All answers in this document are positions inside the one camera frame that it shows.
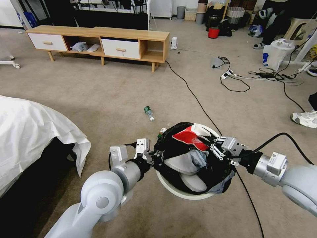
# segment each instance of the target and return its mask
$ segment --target small bottle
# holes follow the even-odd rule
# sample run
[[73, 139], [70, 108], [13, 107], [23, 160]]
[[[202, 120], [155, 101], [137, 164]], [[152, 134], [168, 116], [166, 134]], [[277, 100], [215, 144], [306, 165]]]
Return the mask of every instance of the small bottle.
[[150, 109], [150, 107], [149, 107], [149, 106], [146, 106], [146, 107], [144, 108], [144, 111], [145, 111], [145, 113], [149, 116], [150, 121], [154, 121], [153, 112], [152, 112], [152, 110]]
[[166, 129], [165, 127], [163, 127], [163, 128], [159, 131], [159, 133], [158, 133], [158, 138], [161, 138], [162, 134], [163, 134], [165, 131], [167, 131], [167, 129]]

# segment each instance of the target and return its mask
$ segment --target sandal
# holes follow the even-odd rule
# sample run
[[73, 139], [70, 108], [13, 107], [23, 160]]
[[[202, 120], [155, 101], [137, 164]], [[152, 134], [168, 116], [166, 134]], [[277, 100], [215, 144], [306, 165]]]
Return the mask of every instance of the sandal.
[[261, 49], [264, 48], [264, 46], [265, 46], [265, 44], [263, 44], [263, 43], [261, 42], [261, 43], [259, 43], [259, 44], [254, 44], [254, 45], [253, 45], [253, 48], [254, 48], [254, 49], [257, 49], [257, 50], [261, 50]]
[[261, 19], [265, 19], [267, 17], [270, 17], [272, 12], [273, 12], [273, 8], [261, 10], [261, 11], [259, 11], [259, 17]]

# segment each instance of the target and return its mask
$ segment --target drawer handle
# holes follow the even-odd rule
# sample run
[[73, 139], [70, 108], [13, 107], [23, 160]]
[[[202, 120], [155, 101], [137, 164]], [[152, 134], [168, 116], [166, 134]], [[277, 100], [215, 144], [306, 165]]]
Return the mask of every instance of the drawer handle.
[[125, 52], [126, 50], [125, 49], [122, 49], [122, 48], [116, 48], [117, 51], [122, 51], [122, 52]]

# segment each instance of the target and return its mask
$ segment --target white drawer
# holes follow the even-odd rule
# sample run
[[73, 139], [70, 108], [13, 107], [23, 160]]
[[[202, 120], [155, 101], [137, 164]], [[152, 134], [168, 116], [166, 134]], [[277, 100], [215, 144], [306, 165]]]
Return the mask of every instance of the white drawer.
[[37, 49], [67, 51], [65, 43], [61, 35], [46, 35], [28, 33], [33, 45]]
[[107, 56], [139, 59], [139, 42], [101, 39], [103, 51]]

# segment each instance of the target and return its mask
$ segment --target gray carpet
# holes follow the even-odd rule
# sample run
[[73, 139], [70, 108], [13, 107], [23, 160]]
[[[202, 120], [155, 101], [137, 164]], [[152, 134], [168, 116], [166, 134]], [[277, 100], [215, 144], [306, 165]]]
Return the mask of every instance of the gray carpet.
[[[233, 93], [225, 89], [219, 77], [227, 70], [211, 69], [212, 56], [225, 56], [240, 75], [262, 67], [262, 52], [252, 49], [260, 39], [247, 35], [247, 29], [232, 37], [207, 38], [203, 25], [194, 22], [157, 19], [158, 30], [177, 36], [179, 49], [170, 51], [168, 62], [183, 76], [206, 112], [226, 136], [236, 136], [250, 148], [256, 148], [279, 132], [291, 134], [314, 162], [316, 129], [290, 121], [299, 108], [287, 99], [283, 85], [275, 82], [245, 80], [251, 89]], [[185, 83], [167, 66], [151, 72], [150, 64], [62, 57], [50, 62], [47, 52], [35, 50], [26, 34], [0, 29], [21, 69], [0, 65], [0, 95], [33, 100], [49, 106], [72, 120], [91, 141], [82, 177], [73, 170], [67, 188], [58, 201], [39, 237], [43, 237], [70, 205], [80, 201], [80, 190], [94, 172], [108, 169], [111, 145], [150, 138], [155, 143], [162, 127], [181, 121], [214, 128], [202, 112]], [[291, 74], [298, 67], [290, 66]], [[308, 96], [317, 89], [317, 80], [306, 72], [304, 84], [287, 86], [288, 94], [305, 110], [311, 110]], [[236, 90], [241, 82], [226, 79]], [[149, 105], [155, 116], [150, 122], [143, 112]], [[267, 155], [278, 151], [287, 155], [291, 165], [305, 160], [287, 138], [278, 138], [262, 149]], [[258, 177], [238, 168], [260, 216], [266, 237], [315, 237], [316, 218], [293, 204], [279, 187], [272, 188]], [[247, 194], [236, 176], [228, 191], [203, 201], [187, 201], [169, 193], [154, 170], [149, 171], [134, 189], [133, 198], [122, 207], [116, 219], [95, 226], [93, 237], [261, 237], [259, 225]]]

